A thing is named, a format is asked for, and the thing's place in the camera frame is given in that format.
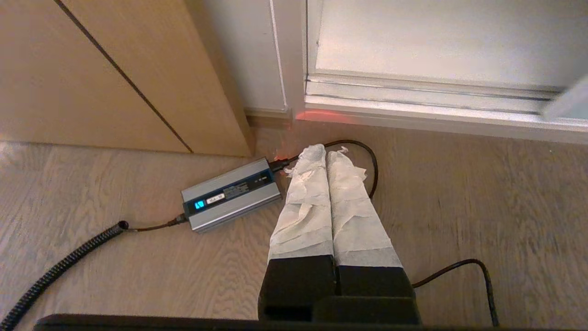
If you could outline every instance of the black cable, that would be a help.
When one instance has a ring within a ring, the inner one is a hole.
[[[334,145],[339,145],[339,144],[357,145],[359,147],[362,147],[363,149],[365,149],[369,153],[370,157],[372,158],[372,164],[373,164],[373,184],[372,184],[372,190],[370,191],[370,193],[367,196],[369,196],[369,198],[372,198],[376,192],[377,178],[378,178],[376,154],[373,152],[373,150],[371,148],[369,148],[368,145],[362,143],[361,141],[357,141],[357,140],[348,140],[348,139],[336,140],[336,141],[332,141],[330,143],[325,144],[325,148],[331,147]],[[270,162],[269,167],[274,173],[277,173],[278,171],[283,170],[285,167],[289,166],[290,163],[298,160],[298,157],[299,157],[299,155],[296,155],[291,158],[286,158],[286,159]]]
[[[496,306],[494,304],[494,292],[492,290],[492,281],[490,280],[490,273],[488,272],[488,269],[486,268],[486,266],[484,265],[484,263],[482,263],[482,261],[478,260],[478,259],[467,259],[467,260],[463,260],[463,261],[459,261],[456,263],[453,263],[450,266],[447,266],[441,270],[439,270],[438,272],[432,274],[431,276],[421,280],[420,282],[416,282],[414,284],[412,284],[412,287],[417,288],[420,286],[423,286],[425,284],[427,284],[428,282],[432,281],[433,279],[455,269],[455,268],[459,268],[461,266],[464,266],[466,264],[471,264],[471,263],[475,263],[478,266],[480,266],[480,268],[482,269],[482,273],[484,274],[484,282],[486,283],[486,295],[488,296],[488,308],[490,309],[490,318],[492,319],[492,326],[500,326],[500,323],[498,322],[498,314],[496,313]]]
[[[53,284],[61,275],[63,275],[69,268],[74,264],[83,259],[91,251],[97,249],[101,245],[105,244],[110,239],[122,234],[123,232],[143,232],[161,229],[163,227],[174,226],[188,221],[184,214],[177,216],[172,221],[159,226],[145,227],[142,229],[130,229],[129,223],[120,221],[114,226],[101,232],[94,238],[88,240],[86,243],[78,247],[76,250],[67,255],[63,260],[59,261],[49,271],[47,271],[39,280],[33,284],[26,291],[25,294],[18,300],[16,305],[8,312],[8,315],[0,323],[0,330],[14,330],[18,322],[21,321],[22,317],[29,311],[35,301],[43,294],[43,292]]]

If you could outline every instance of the paper towel wrapping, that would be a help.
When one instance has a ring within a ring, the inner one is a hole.
[[[335,260],[340,266],[402,267],[363,185],[365,169],[330,152],[327,175]]]
[[[286,203],[269,240],[270,259],[333,254],[325,147],[304,149],[293,169]]]

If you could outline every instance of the white tissue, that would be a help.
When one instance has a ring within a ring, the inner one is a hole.
[[[363,185],[365,169],[345,151],[330,152],[327,160],[337,265],[402,267]]]
[[[325,155],[325,146],[309,146],[287,171],[292,181],[269,240],[268,260],[333,254]]]

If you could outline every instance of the power cord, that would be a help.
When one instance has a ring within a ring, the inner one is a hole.
[[[484,282],[486,283],[486,295],[488,297],[488,308],[490,309],[490,318],[492,319],[492,326],[498,327],[498,326],[500,326],[500,323],[498,322],[498,314],[496,313],[496,306],[494,304],[494,292],[492,290],[492,281],[490,280],[490,273],[488,272],[488,268],[486,268],[484,263],[482,263],[482,261],[480,261],[478,259],[467,259],[467,260],[462,260],[462,261],[453,263],[452,265],[447,266],[447,267],[439,270],[438,272],[421,280],[420,282],[416,282],[416,283],[412,284],[412,287],[414,287],[415,289],[417,287],[421,287],[421,286],[429,283],[433,279],[435,279],[435,278],[437,278],[437,277],[439,277],[439,276],[441,276],[441,275],[443,275],[453,269],[456,269],[456,268],[459,268],[461,266],[465,266],[466,264],[471,264],[471,263],[477,264],[482,269],[482,273],[484,274]]]
[[[330,143],[325,144],[325,148],[331,147],[334,145],[341,145],[341,144],[351,144],[351,145],[357,145],[359,147],[362,147],[364,150],[366,150],[369,153],[370,157],[372,158],[373,184],[372,184],[372,190],[370,191],[370,193],[367,196],[369,196],[369,198],[373,198],[373,195],[376,192],[377,178],[378,178],[376,154],[373,152],[373,150],[371,148],[369,148],[368,145],[362,143],[361,141],[357,141],[357,140],[348,140],[348,139],[336,140],[336,141],[332,141]],[[277,173],[278,171],[283,170],[285,167],[289,166],[290,163],[298,160],[298,157],[299,157],[299,155],[296,155],[291,158],[283,158],[281,160],[275,160],[275,161],[269,163],[269,168],[274,173]]]
[[[158,226],[145,227],[139,229],[129,228],[129,223],[126,221],[120,221],[114,226],[104,230],[94,238],[88,240],[86,243],[78,247],[76,250],[67,255],[63,260],[59,261],[56,265],[51,267],[41,278],[39,278],[28,291],[18,300],[16,305],[8,312],[8,315],[0,323],[0,330],[14,330],[16,325],[21,321],[23,316],[29,311],[35,301],[43,294],[43,292],[56,280],[61,277],[69,268],[74,266],[77,262],[83,259],[91,251],[97,249],[101,245],[105,244],[110,239],[118,237],[124,232],[144,232],[162,229],[164,227],[170,227],[178,224],[182,224],[188,221],[188,218],[181,214],[175,219]]]

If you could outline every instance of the wooden floor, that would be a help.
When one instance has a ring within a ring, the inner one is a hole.
[[[503,326],[588,328],[588,146],[309,122],[256,135],[269,158],[339,138],[370,145],[373,202],[412,281],[475,257]],[[349,148],[370,172],[367,154]],[[121,219],[167,221],[182,189],[250,160],[0,143],[0,315],[94,234]],[[203,235],[187,224],[124,234],[56,282],[21,330],[52,313],[255,319],[281,206]],[[427,325],[490,326],[476,266],[416,292]]]

